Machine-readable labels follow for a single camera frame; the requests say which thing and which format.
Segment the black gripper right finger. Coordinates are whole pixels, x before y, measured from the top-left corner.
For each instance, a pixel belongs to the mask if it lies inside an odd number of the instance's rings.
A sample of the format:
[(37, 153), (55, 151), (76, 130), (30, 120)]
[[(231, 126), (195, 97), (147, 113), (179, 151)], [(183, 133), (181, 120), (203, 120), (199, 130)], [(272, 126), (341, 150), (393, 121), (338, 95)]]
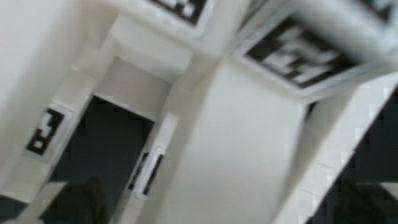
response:
[(323, 224), (398, 224), (398, 198), (384, 182), (339, 179), (334, 195)]

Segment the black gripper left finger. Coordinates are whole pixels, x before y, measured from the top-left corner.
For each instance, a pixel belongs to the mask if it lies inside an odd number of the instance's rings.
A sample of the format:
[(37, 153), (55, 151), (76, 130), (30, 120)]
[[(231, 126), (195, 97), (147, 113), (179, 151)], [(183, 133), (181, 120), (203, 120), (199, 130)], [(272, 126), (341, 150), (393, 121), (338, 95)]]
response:
[(107, 194), (101, 181), (69, 183), (39, 216), (44, 224), (108, 224)]

